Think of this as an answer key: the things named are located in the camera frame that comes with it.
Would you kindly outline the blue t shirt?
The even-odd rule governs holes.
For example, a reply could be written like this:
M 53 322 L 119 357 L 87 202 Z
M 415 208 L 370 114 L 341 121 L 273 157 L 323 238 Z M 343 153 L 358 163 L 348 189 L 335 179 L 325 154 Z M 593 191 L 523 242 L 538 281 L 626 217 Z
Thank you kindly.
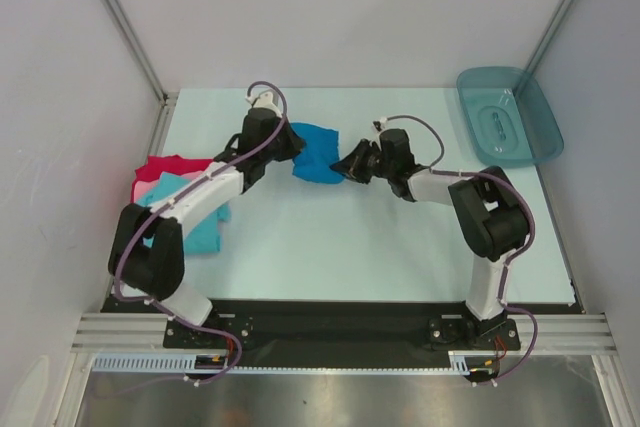
M 293 159 L 293 176 L 326 185 L 343 182 L 344 176 L 331 169 L 340 160 L 339 132 L 303 122 L 294 122 L 291 127 L 306 143 L 302 152 Z

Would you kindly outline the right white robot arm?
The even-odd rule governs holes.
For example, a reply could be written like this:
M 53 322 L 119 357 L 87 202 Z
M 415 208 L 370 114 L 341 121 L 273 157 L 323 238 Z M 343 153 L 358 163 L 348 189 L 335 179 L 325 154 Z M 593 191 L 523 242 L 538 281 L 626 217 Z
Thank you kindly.
M 504 171 L 490 167 L 480 172 L 446 173 L 421 165 L 403 129 L 383 130 L 375 140 L 361 140 L 331 170 L 359 184 L 381 178 L 404 201 L 437 203 L 454 210 L 473 253 L 461 335 L 473 348 L 484 348 L 493 341 L 507 321 L 510 264 L 535 231 L 530 210 Z

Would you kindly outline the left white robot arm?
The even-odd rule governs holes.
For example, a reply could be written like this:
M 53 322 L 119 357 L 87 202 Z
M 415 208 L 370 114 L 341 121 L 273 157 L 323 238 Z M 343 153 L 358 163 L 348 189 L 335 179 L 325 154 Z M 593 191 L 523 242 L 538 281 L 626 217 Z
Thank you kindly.
M 269 163 L 291 160 L 305 146 L 283 114 L 250 109 L 237 139 L 193 181 L 149 206 L 122 210 L 108 262 L 115 292 L 122 284 L 141 291 L 143 300 L 187 322 L 185 332 L 197 345 L 214 344 L 221 323 L 210 315 L 212 302 L 185 280 L 185 239 L 260 180 Z

